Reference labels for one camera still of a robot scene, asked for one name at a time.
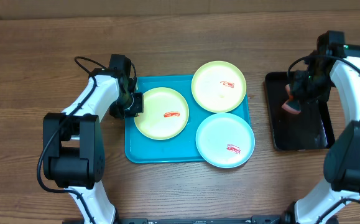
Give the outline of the light blue plate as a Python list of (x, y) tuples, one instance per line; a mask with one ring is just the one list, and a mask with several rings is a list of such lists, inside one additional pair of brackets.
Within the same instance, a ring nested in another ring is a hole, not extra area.
[(223, 169), (246, 163), (256, 143), (251, 126), (231, 113), (216, 113), (204, 119), (196, 131), (195, 141), (201, 157)]

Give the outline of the orange and dark sponge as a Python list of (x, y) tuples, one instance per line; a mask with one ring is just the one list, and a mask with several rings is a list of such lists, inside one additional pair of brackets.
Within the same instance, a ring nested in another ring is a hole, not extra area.
[(284, 109), (285, 111), (291, 114), (300, 114), (301, 112), (300, 103), (297, 100), (295, 100), (293, 95), (291, 94), (289, 84), (285, 86), (285, 90), (288, 94), (288, 99), (282, 105), (282, 109)]

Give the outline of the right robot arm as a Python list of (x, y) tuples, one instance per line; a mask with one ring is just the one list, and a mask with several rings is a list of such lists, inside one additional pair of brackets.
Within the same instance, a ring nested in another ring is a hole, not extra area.
[(329, 30), (317, 38), (316, 50), (302, 57), (306, 70), (288, 71), (282, 105), (292, 114), (312, 101), (328, 101), (338, 90), (346, 127), (326, 154), (324, 178), (304, 198), (289, 206), (282, 223), (337, 223), (335, 214), (360, 204), (360, 45), (348, 45), (344, 33)]

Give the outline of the green plate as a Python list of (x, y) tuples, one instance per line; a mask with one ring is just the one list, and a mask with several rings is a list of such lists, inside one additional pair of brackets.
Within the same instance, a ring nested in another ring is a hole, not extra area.
[(176, 90), (153, 88), (143, 94), (143, 112), (134, 118), (137, 129), (153, 140), (167, 140), (183, 131), (188, 123), (189, 107)]
[(225, 113), (237, 108), (246, 96), (246, 79), (240, 69), (225, 61), (202, 65), (191, 83), (195, 101), (212, 113)]

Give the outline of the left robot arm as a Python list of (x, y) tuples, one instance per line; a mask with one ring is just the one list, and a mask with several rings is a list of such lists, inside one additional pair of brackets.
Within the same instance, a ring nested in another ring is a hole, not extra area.
[(37, 163), (37, 182), (46, 192), (70, 194), (83, 223), (120, 223), (102, 183), (105, 155), (101, 121), (142, 113), (142, 93), (136, 90), (134, 64), (113, 54), (108, 66), (88, 70), (88, 84), (60, 113), (43, 120), (43, 149)]

